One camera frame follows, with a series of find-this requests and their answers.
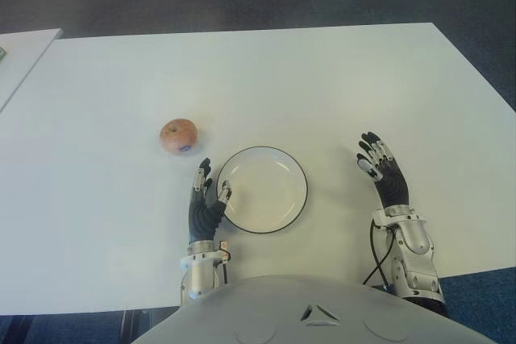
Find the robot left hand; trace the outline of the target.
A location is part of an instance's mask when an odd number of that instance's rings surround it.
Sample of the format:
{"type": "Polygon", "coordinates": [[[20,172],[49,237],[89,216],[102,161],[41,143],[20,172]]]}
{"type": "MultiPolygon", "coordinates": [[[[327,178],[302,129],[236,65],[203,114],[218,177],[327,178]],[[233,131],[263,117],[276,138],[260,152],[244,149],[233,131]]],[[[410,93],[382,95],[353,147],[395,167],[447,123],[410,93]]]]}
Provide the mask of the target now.
{"type": "Polygon", "coordinates": [[[210,172],[210,159],[205,158],[194,173],[189,200],[189,244],[214,240],[232,195],[231,184],[225,180],[221,193],[216,194],[212,204],[208,203],[207,193],[213,183],[210,172]]]}

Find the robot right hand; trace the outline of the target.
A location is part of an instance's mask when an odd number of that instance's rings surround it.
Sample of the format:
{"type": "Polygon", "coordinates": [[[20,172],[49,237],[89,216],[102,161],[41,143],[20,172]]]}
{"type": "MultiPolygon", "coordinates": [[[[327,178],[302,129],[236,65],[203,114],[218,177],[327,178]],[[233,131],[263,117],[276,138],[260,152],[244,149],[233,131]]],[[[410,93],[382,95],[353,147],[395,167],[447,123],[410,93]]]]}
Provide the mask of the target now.
{"type": "Polygon", "coordinates": [[[356,155],[358,167],[373,181],[384,208],[410,204],[406,179],[386,142],[369,131],[361,135],[360,148],[365,154],[356,155]]]}

